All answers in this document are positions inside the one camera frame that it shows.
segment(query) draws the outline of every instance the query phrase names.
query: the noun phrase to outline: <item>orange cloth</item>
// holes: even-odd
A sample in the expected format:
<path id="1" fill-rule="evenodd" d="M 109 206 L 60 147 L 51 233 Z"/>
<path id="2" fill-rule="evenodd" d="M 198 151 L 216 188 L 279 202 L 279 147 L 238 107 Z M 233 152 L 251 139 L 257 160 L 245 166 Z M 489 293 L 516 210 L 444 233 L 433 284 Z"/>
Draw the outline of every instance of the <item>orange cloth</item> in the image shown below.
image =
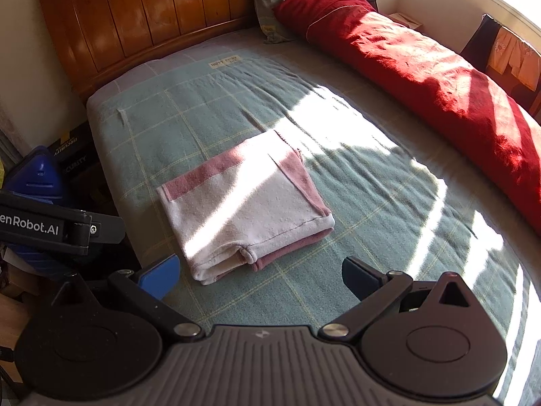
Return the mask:
<path id="1" fill-rule="evenodd" d="M 536 91 L 541 75 L 541 55 L 509 29 L 502 27 L 490 53 L 489 66 L 504 74 L 507 66 L 511 73 L 532 91 Z"/>

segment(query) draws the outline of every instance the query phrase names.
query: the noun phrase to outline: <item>black cloth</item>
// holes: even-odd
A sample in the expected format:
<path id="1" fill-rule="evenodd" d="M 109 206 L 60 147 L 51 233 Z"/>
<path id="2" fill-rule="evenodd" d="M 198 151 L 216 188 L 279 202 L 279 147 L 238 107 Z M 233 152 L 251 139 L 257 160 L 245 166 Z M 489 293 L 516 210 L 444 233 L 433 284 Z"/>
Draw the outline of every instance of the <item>black cloth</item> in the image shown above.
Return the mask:
<path id="1" fill-rule="evenodd" d="M 482 73 L 486 72 L 490 52 L 501 24 L 488 14 L 483 15 L 480 26 L 461 51 L 461 56 Z"/>

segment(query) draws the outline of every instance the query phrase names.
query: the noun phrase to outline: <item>pink and white garment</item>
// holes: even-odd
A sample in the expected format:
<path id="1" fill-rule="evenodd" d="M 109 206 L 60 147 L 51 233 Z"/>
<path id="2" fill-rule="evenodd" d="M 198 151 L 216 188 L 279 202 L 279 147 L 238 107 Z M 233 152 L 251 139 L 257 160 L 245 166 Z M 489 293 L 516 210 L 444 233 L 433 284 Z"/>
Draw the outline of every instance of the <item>pink and white garment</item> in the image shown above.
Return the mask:
<path id="1" fill-rule="evenodd" d="M 204 285 L 243 264 L 261 270 L 334 227 L 300 153 L 274 130 L 161 185 L 158 195 Z"/>

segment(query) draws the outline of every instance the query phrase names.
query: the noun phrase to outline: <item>black box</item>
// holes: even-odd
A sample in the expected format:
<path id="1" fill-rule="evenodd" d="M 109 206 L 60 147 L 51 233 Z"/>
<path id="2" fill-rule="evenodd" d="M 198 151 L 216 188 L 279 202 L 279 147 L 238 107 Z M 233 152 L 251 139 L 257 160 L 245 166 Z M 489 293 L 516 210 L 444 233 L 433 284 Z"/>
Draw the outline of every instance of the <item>black box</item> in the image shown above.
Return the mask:
<path id="1" fill-rule="evenodd" d="M 88 122 L 63 135 L 49 147 L 66 180 L 71 180 L 99 161 Z"/>

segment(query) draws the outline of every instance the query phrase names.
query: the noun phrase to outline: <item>gray ridged panel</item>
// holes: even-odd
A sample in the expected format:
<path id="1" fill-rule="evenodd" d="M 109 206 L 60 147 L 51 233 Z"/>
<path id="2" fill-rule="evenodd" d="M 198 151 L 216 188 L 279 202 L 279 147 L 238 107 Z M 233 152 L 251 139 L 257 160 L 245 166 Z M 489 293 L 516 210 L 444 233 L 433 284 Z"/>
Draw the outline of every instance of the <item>gray ridged panel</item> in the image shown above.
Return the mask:
<path id="1" fill-rule="evenodd" d="M 22 406 L 76 402 L 33 393 Z M 350 348 L 327 344 L 308 327 L 217 326 L 198 343 L 173 346 L 138 386 L 85 406 L 413 406 L 375 383 Z M 464 406 L 497 406 L 490 397 Z"/>

